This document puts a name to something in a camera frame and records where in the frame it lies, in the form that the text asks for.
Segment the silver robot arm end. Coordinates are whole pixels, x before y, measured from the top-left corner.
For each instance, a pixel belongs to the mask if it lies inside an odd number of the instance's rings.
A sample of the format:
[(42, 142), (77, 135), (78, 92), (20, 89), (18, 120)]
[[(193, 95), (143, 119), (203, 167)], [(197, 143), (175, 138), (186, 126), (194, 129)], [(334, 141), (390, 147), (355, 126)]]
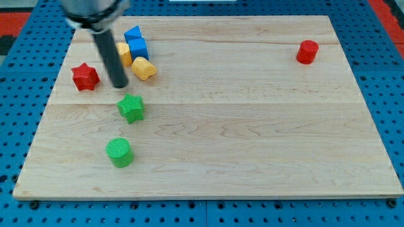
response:
[(130, 0), (60, 0), (67, 23), (94, 34), (109, 30), (131, 6)]

